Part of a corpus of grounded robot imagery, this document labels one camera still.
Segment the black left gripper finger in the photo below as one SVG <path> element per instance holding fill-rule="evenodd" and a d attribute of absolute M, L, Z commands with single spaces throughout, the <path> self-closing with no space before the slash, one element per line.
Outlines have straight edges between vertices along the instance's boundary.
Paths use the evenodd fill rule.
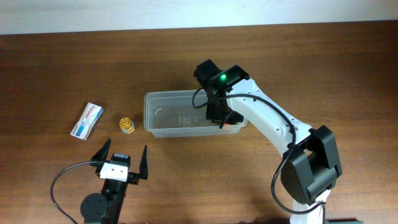
<path fill-rule="evenodd" d="M 147 145 L 145 145 L 139 165 L 139 178 L 147 180 L 148 177 L 149 177 L 149 168 L 147 163 Z"/>
<path fill-rule="evenodd" d="M 105 144 L 102 146 L 102 148 L 93 155 L 91 158 L 92 162 L 104 162 L 108 156 L 109 148 L 111 145 L 111 140 L 107 139 Z"/>

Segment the orange bottle white cap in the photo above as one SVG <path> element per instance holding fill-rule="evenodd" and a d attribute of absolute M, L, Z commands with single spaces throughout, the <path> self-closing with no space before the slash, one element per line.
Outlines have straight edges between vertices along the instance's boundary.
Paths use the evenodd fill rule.
<path fill-rule="evenodd" d="M 235 128 L 236 125 L 235 124 L 224 124 L 223 128 L 225 129 L 231 129 L 231 128 Z"/>

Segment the white Panadol box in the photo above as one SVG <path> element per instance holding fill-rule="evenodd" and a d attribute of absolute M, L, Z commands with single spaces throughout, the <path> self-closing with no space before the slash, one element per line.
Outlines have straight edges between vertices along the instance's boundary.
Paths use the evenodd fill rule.
<path fill-rule="evenodd" d="M 87 103 L 80 119 L 72 129 L 70 135 L 78 139 L 87 140 L 93 126 L 101 116 L 103 108 L 101 106 Z"/>

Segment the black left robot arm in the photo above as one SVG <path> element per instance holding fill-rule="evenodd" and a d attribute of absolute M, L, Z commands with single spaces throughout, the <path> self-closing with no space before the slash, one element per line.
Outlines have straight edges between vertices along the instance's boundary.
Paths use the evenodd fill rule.
<path fill-rule="evenodd" d="M 128 185 L 137 185 L 148 179 L 147 148 L 142 153 L 139 172 L 129 170 L 131 157 L 114 153 L 109 160 L 107 155 L 111 145 L 108 139 L 103 147 L 91 158 L 95 174 L 104 180 L 101 192 L 86 196 L 80 206 L 85 223 L 117 223 L 123 206 Z"/>

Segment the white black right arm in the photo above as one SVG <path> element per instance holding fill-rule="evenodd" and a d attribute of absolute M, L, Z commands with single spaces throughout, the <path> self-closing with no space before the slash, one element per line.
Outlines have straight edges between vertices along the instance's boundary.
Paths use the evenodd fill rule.
<path fill-rule="evenodd" d="M 272 101 L 241 67 L 220 70 L 211 60 L 193 76 L 206 92 L 206 119 L 236 124 L 246 118 L 277 149 L 282 160 L 271 181 L 271 194 L 291 223 L 326 223 L 326 199 L 342 175 L 335 135 L 295 118 Z"/>

